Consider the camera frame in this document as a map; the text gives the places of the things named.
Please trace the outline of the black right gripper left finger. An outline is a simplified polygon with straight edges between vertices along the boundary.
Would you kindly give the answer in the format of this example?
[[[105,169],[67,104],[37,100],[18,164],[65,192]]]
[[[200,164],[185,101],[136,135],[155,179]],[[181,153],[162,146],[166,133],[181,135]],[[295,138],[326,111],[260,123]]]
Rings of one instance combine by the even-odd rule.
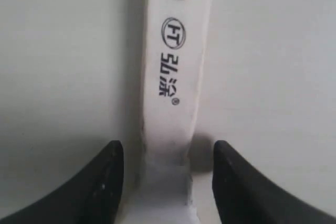
[[[111,141],[69,181],[1,223],[114,223],[123,180],[123,146]]]

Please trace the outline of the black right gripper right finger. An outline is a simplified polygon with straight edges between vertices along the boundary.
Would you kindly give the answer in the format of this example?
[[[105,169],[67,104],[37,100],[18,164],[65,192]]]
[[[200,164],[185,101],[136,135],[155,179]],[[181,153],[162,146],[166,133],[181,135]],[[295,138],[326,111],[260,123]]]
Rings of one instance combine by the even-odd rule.
[[[212,190],[221,223],[335,223],[273,183],[227,141],[214,144]]]

